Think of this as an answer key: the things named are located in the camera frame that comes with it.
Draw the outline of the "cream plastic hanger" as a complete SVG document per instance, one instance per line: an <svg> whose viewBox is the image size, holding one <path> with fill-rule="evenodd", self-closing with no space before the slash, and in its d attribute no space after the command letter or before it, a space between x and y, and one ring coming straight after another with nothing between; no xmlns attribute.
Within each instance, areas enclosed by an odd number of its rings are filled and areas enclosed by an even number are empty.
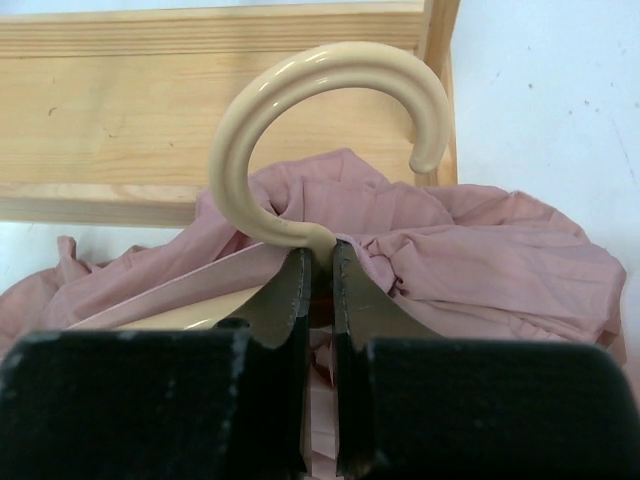
<svg viewBox="0 0 640 480"><path fill-rule="evenodd" d="M441 82L425 63L397 48L371 42L342 42L298 53L264 72L233 100L215 132L209 156L209 184L223 216L242 233L268 245L289 248L268 283L130 322L119 329L130 338L139 332L211 328L246 329L261 342L277 345L296 324L306 326L315 281L336 286L356 283L363 301L367 336L431 338L435 334L400 309L369 278L354 249L326 227L294 222L267 213L253 199L248 165L264 131L292 106L315 95L344 88L365 88L399 101L416 127L409 157L415 173L434 170L449 141L450 114Z"/></svg>

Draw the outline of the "dusty pink skirt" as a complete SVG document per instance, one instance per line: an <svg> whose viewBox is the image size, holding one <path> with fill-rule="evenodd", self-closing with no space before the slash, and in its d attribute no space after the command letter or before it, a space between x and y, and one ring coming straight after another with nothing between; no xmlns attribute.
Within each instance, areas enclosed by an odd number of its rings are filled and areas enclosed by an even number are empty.
<svg viewBox="0 0 640 480"><path fill-rule="evenodd" d="M349 243L369 278L441 337L592 345L618 366L613 346L624 268L578 225L528 195L391 183L348 150L270 166L249 185L269 213L318 223ZM134 248L100 265L79 260L69 237L58 247L56 267L1 298L3 360L36 332L119 331L227 295L237 308L243 301L235 295L264 286L290 251L247 237L206 197L198 200L195 221L162 247ZM298 479L343 477L336 470L333 337L333 286L315 281L310 464Z"/></svg>

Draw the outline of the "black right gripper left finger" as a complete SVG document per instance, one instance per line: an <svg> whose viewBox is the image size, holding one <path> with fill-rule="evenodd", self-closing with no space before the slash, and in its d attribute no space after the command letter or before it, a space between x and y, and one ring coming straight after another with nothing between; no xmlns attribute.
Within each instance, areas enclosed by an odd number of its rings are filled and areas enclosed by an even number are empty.
<svg viewBox="0 0 640 480"><path fill-rule="evenodd" d="M312 260L204 330L48 331L1 365L5 479L298 479Z"/></svg>

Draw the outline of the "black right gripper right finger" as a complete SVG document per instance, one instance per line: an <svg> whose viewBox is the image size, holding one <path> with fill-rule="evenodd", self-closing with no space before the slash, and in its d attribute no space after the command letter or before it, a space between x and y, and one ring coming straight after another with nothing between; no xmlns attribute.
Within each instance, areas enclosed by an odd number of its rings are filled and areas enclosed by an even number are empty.
<svg viewBox="0 0 640 480"><path fill-rule="evenodd" d="M447 339L333 253L337 465L347 479L635 479L639 414L592 345Z"/></svg>

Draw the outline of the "wooden clothes rack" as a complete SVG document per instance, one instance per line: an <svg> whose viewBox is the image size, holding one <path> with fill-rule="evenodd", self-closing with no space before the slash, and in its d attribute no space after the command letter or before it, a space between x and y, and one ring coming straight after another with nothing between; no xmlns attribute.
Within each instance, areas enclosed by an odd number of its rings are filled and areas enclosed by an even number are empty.
<svg viewBox="0 0 640 480"><path fill-rule="evenodd" d="M453 87L455 1L5 16L1 216L190 223L221 115L253 78L309 48L372 41Z"/></svg>

